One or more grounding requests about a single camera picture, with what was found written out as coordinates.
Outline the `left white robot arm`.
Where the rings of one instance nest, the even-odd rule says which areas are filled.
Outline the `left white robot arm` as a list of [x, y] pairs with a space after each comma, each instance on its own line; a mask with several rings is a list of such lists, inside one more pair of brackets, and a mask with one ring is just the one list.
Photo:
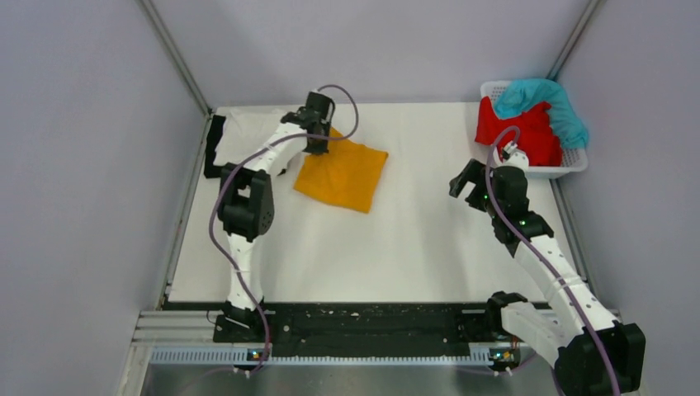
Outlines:
[[220, 176], [216, 214], [229, 243], [231, 268], [229, 294], [223, 308], [234, 331], [245, 341], [260, 338], [265, 320], [257, 312], [263, 301], [256, 254], [262, 236], [275, 217], [272, 178], [281, 174], [300, 153], [329, 151], [335, 102], [318, 91], [309, 92], [305, 104], [286, 113], [269, 137], [241, 165], [227, 163]]

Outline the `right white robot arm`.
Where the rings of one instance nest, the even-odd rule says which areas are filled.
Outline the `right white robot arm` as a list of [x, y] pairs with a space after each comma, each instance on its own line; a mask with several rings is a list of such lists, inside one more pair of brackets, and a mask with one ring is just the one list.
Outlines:
[[551, 367], [563, 395], [623, 395], [641, 387], [646, 337], [600, 303], [570, 264], [553, 229], [531, 210], [528, 182], [518, 167], [471, 159], [449, 182], [458, 197], [491, 219], [496, 239], [534, 280], [554, 311], [548, 318], [518, 293], [496, 292], [487, 302], [486, 333], [528, 344]]

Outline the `yellow t shirt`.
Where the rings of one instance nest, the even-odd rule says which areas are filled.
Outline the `yellow t shirt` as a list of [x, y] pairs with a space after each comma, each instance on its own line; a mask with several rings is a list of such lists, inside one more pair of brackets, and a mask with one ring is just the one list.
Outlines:
[[323, 204], [368, 214], [389, 154], [344, 139], [336, 129], [330, 136], [327, 153], [305, 157], [293, 188]]

